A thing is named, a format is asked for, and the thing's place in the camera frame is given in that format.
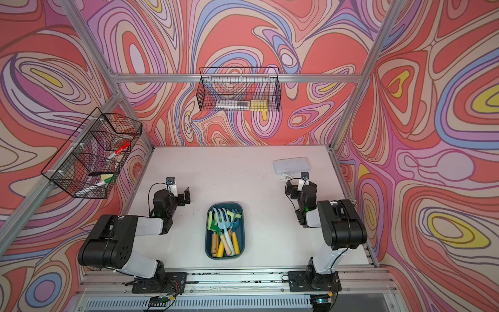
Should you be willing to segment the light blue hand fork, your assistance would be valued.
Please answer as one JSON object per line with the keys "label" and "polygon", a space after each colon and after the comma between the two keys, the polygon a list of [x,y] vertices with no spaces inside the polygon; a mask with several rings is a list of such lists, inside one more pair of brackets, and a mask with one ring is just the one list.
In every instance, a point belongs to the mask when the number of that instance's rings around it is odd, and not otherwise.
{"label": "light blue hand fork", "polygon": [[233,243],[231,241],[231,236],[228,233],[228,227],[230,225],[229,222],[229,217],[227,215],[227,211],[225,209],[219,209],[216,208],[214,209],[215,216],[216,216],[216,221],[218,227],[222,230],[223,232],[223,238],[225,239],[227,243],[227,254],[228,256],[234,256],[234,248],[233,248]]}

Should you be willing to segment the dark green hand rake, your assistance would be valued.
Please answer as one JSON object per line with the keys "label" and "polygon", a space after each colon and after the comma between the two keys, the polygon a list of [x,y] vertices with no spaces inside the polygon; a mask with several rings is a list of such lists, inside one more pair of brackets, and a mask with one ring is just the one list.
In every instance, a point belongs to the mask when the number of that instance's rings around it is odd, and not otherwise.
{"label": "dark green hand rake", "polygon": [[210,210],[209,215],[208,215],[207,228],[209,231],[212,232],[212,235],[211,235],[211,255],[213,257],[216,257],[216,255],[218,253],[218,246],[219,246],[218,233],[216,230],[212,229],[212,225],[213,225],[213,212]]}

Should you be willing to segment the teal storage box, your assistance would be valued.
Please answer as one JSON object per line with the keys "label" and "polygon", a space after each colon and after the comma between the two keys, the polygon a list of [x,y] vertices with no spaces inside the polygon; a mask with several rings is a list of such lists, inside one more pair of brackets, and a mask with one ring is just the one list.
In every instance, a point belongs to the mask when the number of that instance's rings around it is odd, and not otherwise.
{"label": "teal storage box", "polygon": [[205,253],[210,259],[239,257],[245,248],[244,212],[236,202],[212,205],[207,212]]}

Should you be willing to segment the lime green hand fork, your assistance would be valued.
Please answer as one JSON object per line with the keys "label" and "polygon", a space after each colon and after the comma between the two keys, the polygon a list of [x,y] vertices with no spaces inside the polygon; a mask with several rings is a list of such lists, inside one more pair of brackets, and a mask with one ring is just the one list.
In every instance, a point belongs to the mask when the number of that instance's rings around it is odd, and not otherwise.
{"label": "lime green hand fork", "polygon": [[230,220],[230,225],[228,227],[228,233],[230,236],[232,236],[233,231],[239,226],[240,219],[242,218],[242,215],[237,213],[235,210],[228,210],[227,215]]}

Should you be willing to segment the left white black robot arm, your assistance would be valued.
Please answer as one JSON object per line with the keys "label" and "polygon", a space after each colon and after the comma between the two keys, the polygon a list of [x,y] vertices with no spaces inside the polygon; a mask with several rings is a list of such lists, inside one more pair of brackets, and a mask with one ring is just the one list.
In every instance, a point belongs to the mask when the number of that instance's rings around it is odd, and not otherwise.
{"label": "left white black robot arm", "polygon": [[163,263],[135,251],[135,239],[166,235],[173,225],[176,209],[190,202],[189,188],[177,194],[169,186],[154,194],[148,217],[101,216],[79,250],[78,263],[84,267],[115,270],[137,280],[165,283]]}

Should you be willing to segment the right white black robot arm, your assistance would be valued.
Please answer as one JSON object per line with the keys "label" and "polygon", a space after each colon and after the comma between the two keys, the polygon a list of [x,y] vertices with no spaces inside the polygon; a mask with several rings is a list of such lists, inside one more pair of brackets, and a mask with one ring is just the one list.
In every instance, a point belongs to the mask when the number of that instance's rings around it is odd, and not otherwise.
{"label": "right white black robot arm", "polygon": [[331,276],[344,256],[366,243],[366,227],[356,210],[356,201],[317,200],[317,184],[308,179],[289,179],[284,187],[298,223],[304,228],[317,228],[322,232],[324,245],[310,258],[307,274],[311,278]]}

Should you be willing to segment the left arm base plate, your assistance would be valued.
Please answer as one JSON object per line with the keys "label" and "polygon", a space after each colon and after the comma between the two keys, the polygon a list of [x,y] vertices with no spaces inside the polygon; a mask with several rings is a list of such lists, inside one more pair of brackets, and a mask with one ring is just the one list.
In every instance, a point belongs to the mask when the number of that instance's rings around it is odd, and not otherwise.
{"label": "left arm base plate", "polygon": [[152,279],[136,278],[130,283],[133,294],[183,294],[187,284],[186,272],[165,272]]}

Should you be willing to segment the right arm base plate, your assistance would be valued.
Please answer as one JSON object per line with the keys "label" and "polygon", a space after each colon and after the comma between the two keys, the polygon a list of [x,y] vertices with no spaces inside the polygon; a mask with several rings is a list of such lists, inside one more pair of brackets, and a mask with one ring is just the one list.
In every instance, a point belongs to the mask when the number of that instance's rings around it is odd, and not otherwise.
{"label": "right arm base plate", "polygon": [[337,272],[334,274],[317,274],[307,271],[288,271],[291,292],[339,292],[342,290]]}

